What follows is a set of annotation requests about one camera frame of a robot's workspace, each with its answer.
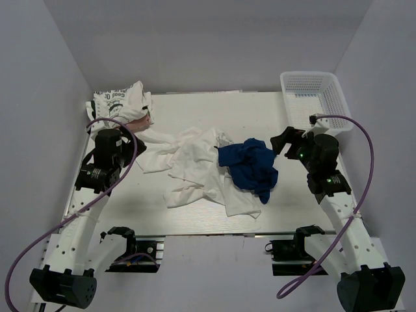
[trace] blue cloth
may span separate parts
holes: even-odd
[[[243,144],[218,149],[218,164],[229,167],[234,184],[242,190],[254,190],[262,203],[267,203],[270,190],[278,182],[273,168],[274,152],[263,141],[249,138]]]

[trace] black connector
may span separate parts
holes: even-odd
[[[318,118],[316,116],[314,116],[314,115],[309,116],[309,123],[311,125],[315,125],[317,120],[318,120]]]

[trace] gray wall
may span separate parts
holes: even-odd
[[[45,0],[94,90],[278,90],[337,67],[371,0]]]
[[[92,94],[41,0],[6,0],[0,9],[0,283],[14,258],[62,216],[85,141]],[[38,246],[12,277],[26,311]],[[0,296],[0,311],[8,311]]]
[[[415,12],[415,1],[373,2],[335,71],[352,116],[374,141],[374,180],[362,213],[391,264],[406,274],[408,311],[416,311]],[[360,196],[369,172],[368,144],[357,129],[341,143]]]

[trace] white cloth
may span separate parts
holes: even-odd
[[[143,91],[141,81],[120,90],[94,92],[94,105],[91,101],[86,104],[86,113],[90,120],[100,117],[112,118],[128,124],[139,120],[145,115],[151,115],[152,102],[150,92]],[[99,130],[118,127],[114,122],[97,122],[91,128],[91,137],[94,138]]]
[[[168,208],[186,205],[209,197],[226,206],[228,216],[250,215],[257,218],[260,201],[250,191],[237,188],[227,168],[218,165],[215,148],[232,144],[220,129],[201,132],[190,128],[179,134],[162,135],[152,129],[137,134],[148,146],[136,159],[144,173],[170,169],[168,175],[182,180],[180,186],[163,196]]]

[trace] pink cloth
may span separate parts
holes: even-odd
[[[141,119],[133,120],[129,122],[126,126],[132,130],[137,131],[142,128],[148,127],[151,123],[149,114],[145,115],[145,117],[141,117]]]

